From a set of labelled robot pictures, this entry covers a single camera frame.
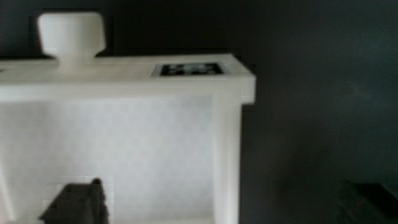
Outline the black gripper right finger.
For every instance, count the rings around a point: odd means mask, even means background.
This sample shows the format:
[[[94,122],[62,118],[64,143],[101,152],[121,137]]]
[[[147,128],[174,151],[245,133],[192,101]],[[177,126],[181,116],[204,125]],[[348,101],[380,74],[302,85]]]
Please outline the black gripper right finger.
[[[398,224],[398,184],[344,181],[336,203],[336,224]]]

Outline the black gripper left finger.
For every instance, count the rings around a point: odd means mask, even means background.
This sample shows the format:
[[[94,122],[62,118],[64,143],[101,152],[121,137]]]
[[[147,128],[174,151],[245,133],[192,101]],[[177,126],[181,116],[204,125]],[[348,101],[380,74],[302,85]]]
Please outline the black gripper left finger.
[[[101,179],[69,183],[39,216],[44,224],[110,224]]]

